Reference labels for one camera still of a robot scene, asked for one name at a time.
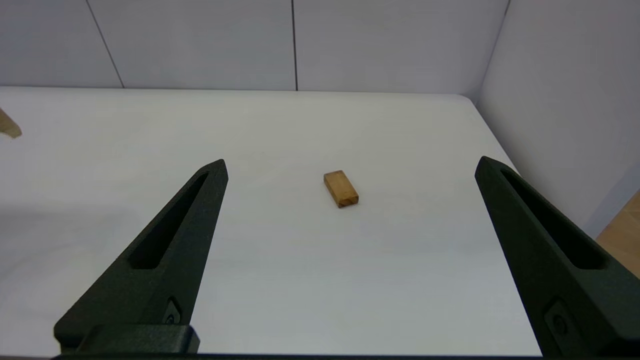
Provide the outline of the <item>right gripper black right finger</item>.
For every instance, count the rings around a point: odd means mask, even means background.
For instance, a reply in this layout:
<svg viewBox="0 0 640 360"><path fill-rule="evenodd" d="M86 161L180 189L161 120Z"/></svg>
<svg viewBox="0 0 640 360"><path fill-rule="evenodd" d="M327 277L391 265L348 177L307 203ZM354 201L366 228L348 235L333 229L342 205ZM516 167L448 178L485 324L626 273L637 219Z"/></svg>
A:
<svg viewBox="0 0 640 360"><path fill-rule="evenodd" d="M507 164L474 177L542 355L637 360L637 276Z"/></svg>

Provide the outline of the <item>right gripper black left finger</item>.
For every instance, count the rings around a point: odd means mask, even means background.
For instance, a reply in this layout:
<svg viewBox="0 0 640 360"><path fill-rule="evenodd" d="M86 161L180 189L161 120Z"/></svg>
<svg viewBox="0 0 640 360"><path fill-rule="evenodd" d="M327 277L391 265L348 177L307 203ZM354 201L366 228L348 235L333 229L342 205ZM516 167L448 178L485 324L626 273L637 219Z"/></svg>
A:
<svg viewBox="0 0 640 360"><path fill-rule="evenodd" d="M54 326L62 351L196 351L191 326L229 180L201 167Z"/></svg>

